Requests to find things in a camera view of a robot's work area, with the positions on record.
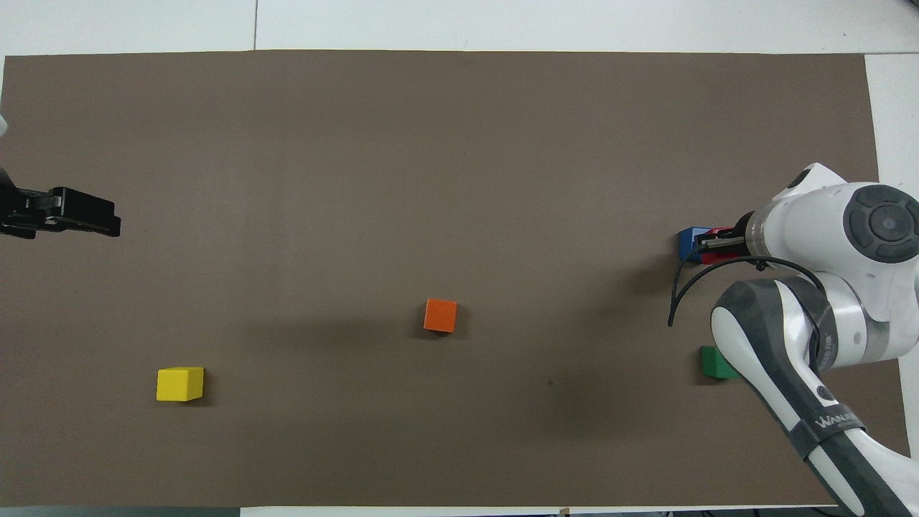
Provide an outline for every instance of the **brown paper backdrop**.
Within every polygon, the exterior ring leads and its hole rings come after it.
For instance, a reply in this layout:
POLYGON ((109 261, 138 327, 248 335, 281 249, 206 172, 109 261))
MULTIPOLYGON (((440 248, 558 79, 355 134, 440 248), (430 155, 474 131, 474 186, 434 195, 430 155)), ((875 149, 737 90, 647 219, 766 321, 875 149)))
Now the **brown paper backdrop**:
MULTIPOLYGON (((830 499, 699 373, 675 233, 822 161, 877 178, 860 56, 10 57, 2 163, 123 236, 0 248, 0 503, 683 505, 830 499), (421 329, 426 298, 459 328, 421 329), (206 396, 154 400, 159 368, 206 396)), ((895 362, 827 375, 906 452, 895 362)))

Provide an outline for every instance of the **black strap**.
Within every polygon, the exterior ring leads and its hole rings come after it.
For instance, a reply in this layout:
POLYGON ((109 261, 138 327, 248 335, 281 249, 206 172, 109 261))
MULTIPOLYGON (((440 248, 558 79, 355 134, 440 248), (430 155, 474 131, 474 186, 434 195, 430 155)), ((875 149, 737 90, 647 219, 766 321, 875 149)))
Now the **black strap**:
POLYGON ((836 331, 836 318, 833 308, 826 298, 809 281, 801 277, 780 279, 791 290, 801 309, 811 315, 810 320, 817 328, 815 336, 808 344, 811 355, 811 369, 817 376, 829 370, 839 354, 839 334, 836 331))
POLYGON ((849 406, 836 404, 817 409, 807 418, 798 422, 789 431, 789 440, 798 456, 805 460, 811 451, 816 449, 817 445, 820 445, 820 442, 834 434, 850 429, 863 430, 865 429, 865 424, 852 412, 849 406))

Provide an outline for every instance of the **wooden block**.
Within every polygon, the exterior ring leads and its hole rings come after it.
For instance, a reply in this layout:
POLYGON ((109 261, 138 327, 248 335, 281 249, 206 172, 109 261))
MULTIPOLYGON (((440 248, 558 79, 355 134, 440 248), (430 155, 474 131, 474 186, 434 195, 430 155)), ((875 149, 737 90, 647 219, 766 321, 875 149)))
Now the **wooden block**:
POLYGON ((437 332, 453 332, 457 323, 457 303, 428 300, 425 308, 425 328, 437 332))
POLYGON ((156 400, 188 402, 204 395, 204 368, 179 366, 156 373, 156 400))

